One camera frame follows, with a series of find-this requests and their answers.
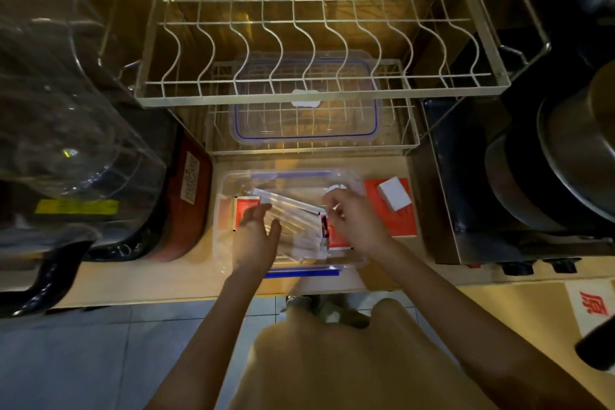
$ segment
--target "yellow label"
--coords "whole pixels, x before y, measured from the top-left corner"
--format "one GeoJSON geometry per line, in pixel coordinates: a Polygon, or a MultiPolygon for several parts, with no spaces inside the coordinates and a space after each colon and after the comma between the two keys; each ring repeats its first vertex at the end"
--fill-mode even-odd
{"type": "Polygon", "coordinates": [[[117,214],[119,201],[41,200],[35,214],[96,214],[112,216],[117,214]]]}

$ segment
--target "person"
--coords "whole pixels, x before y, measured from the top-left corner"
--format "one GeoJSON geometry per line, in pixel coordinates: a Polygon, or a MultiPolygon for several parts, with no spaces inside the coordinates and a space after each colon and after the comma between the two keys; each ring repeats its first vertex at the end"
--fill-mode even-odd
{"type": "MultiPolygon", "coordinates": [[[[391,299],[368,327],[319,321],[289,307],[257,337],[231,409],[584,409],[605,407],[571,375],[388,235],[352,190],[325,195],[335,228],[393,278],[458,360],[454,363],[391,299]]],[[[213,409],[243,316],[271,268],[281,225],[269,234],[260,204],[246,211],[233,272],[147,409],[213,409]]]]}

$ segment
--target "tiled floor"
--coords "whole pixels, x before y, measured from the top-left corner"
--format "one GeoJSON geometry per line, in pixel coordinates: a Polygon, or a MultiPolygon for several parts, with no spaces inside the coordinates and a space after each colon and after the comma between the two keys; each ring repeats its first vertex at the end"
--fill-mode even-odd
{"type": "MultiPolygon", "coordinates": [[[[370,314],[384,297],[399,300],[436,342],[435,332],[401,292],[351,294],[370,314]]],[[[220,393],[226,409],[260,331],[274,324],[283,297],[250,304],[220,393]]],[[[75,310],[0,320],[0,408],[141,409],[180,356],[213,301],[75,310]]]]}

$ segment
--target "stove knob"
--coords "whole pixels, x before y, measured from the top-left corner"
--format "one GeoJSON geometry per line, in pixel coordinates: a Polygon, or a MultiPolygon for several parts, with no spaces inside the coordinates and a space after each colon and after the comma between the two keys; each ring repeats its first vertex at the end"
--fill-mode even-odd
{"type": "Polygon", "coordinates": [[[553,266],[553,270],[557,272],[557,274],[576,274],[576,262],[579,260],[580,258],[543,259],[544,262],[548,262],[553,266]]]}
{"type": "Polygon", "coordinates": [[[536,261],[508,261],[498,263],[507,276],[531,276],[534,274],[532,265],[536,261]]]}

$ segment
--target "forearm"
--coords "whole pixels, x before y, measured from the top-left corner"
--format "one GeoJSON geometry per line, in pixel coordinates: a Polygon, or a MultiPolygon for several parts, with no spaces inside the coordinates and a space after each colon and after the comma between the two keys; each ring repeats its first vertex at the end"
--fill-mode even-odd
{"type": "Polygon", "coordinates": [[[501,409],[604,408],[561,367],[403,244],[393,241],[379,259],[466,372],[501,409]]]}
{"type": "Polygon", "coordinates": [[[259,278],[231,274],[148,409],[213,409],[259,278]]]}

